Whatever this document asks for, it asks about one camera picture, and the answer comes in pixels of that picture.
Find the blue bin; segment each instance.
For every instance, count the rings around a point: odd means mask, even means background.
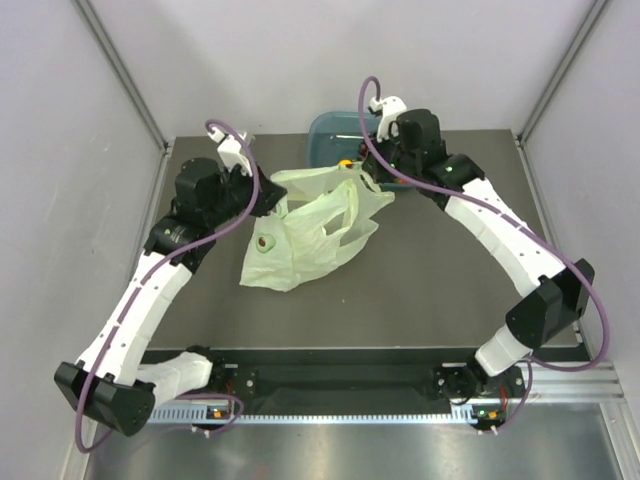
[[[365,115],[367,130],[378,130],[378,119]],[[327,112],[316,118],[309,129],[307,141],[307,163],[311,168],[333,167],[340,160],[356,160],[362,142],[360,122],[356,112]],[[385,183],[384,190],[405,190],[410,185]]]

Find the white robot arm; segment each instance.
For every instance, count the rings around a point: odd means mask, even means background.
[[[506,314],[506,325],[478,348],[467,364],[474,391],[480,393],[490,378],[580,318],[589,295],[559,259],[519,231],[528,226],[498,196],[484,172],[466,155],[447,153],[435,115],[426,109],[407,110],[397,97],[374,97],[369,110],[380,116],[379,128],[370,141],[387,163],[423,183],[480,199],[519,224],[516,229],[502,216],[467,200],[419,189],[482,243],[523,298]],[[363,169],[377,182],[395,180],[366,145],[360,151],[364,152]],[[586,260],[575,266],[593,281],[594,271]]]
[[[197,348],[164,363],[140,366],[167,308],[213,244],[191,249],[171,261],[166,257],[210,236],[249,204],[252,172],[240,143],[218,130],[210,136],[219,144],[226,168],[220,170],[208,158],[185,162],[176,178],[171,211],[152,228],[133,278],[109,320],[76,362],[63,362],[55,374],[56,384],[74,408],[82,404],[82,388],[89,379],[84,413],[125,435],[139,431],[154,407],[220,380],[214,363]],[[268,214],[286,194],[259,168],[258,174],[260,192],[251,211],[254,216]]]

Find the light green plastic bag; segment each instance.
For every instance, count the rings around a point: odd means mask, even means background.
[[[257,218],[240,285],[287,292],[324,277],[362,250],[394,200],[360,164],[284,170],[271,180],[287,189],[275,212]]]

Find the enclosure wall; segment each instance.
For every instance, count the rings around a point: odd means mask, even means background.
[[[0,478],[58,478],[53,382],[123,291],[160,153],[71,2],[0,6]]]
[[[640,421],[640,3],[615,0],[527,144],[560,245],[596,269],[609,310],[610,358]],[[585,326],[594,350],[600,327]]]
[[[370,74],[445,129],[517,131],[590,3],[93,1],[167,137],[304,133]]]

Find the dark gray table surface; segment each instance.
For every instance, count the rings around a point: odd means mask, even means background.
[[[512,135],[506,130],[444,132],[450,152],[466,153],[536,232],[540,220]],[[254,154],[269,175],[304,168],[306,135],[263,135]],[[216,157],[207,137],[178,138],[158,210],[169,208],[183,161]],[[253,221],[223,238],[185,286],[151,347],[478,346],[518,301],[498,263],[460,224],[415,191],[380,211],[364,250],[328,276],[280,293],[239,285]],[[575,345],[570,329],[555,345]]]

